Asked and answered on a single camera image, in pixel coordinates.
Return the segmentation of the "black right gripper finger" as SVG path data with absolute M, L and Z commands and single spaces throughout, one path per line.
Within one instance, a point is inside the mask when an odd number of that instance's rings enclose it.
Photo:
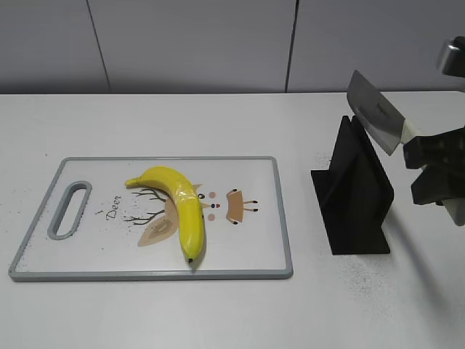
M 403 146 L 405 166 L 464 170 L 464 128 L 431 136 L 415 136 Z
M 411 160 L 411 169 L 425 167 L 411 185 L 413 203 L 417 205 L 464 198 L 464 160 L 428 164 Z

